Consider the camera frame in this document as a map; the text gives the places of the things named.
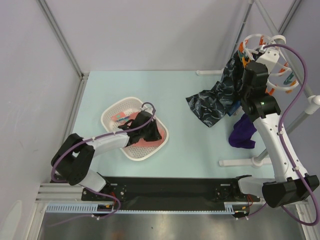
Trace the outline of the white round clip hanger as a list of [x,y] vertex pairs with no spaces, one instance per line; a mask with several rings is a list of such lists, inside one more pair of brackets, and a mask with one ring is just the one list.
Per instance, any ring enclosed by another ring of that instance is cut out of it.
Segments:
[[[238,48],[238,55],[243,66],[245,67],[250,62],[256,62],[258,57],[266,51],[266,46],[275,44],[277,40],[280,40],[283,44],[286,43],[286,38],[279,34],[270,37],[256,33],[244,38]],[[287,94],[291,93],[296,87],[298,87],[299,83],[294,77],[294,73],[289,67],[289,64],[280,48],[278,46],[272,46],[271,48],[279,51],[279,59],[274,68],[267,68],[268,74],[272,78],[281,78],[285,76],[286,79],[282,85],[274,84],[268,80],[266,83],[266,92],[270,95],[272,95],[276,90]]]

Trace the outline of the pink green patterned sock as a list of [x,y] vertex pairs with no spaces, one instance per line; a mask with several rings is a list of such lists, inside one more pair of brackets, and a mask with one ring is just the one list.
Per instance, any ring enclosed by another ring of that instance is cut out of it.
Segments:
[[160,140],[145,141],[142,138],[137,143],[135,143],[134,146],[135,147],[144,147],[144,148],[159,147],[166,139],[166,131],[161,128],[161,129],[159,129],[159,133],[160,133],[160,136],[161,136]]

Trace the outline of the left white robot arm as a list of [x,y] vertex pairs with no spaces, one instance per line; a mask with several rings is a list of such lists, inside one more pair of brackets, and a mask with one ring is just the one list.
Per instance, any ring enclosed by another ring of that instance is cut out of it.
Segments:
[[51,160],[52,170],[69,185],[90,189],[97,199],[105,200],[110,195],[110,187],[102,175],[91,169],[93,158],[114,149],[129,147],[141,139],[146,142],[162,139],[154,114],[146,110],[119,125],[115,132],[87,140],[76,133],[69,135]]

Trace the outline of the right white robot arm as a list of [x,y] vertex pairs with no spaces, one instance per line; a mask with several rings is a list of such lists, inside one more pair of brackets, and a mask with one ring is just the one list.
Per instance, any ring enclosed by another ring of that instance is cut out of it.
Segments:
[[242,76],[241,106],[260,134],[273,167],[274,178],[246,176],[230,188],[231,196],[242,201],[254,195],[277,208],[305,200],[310,188],[314,191],[320,181],[301,164],[280,123],[281,110],[276,99],[266,93],[268,68],[262,63],[249,62]]

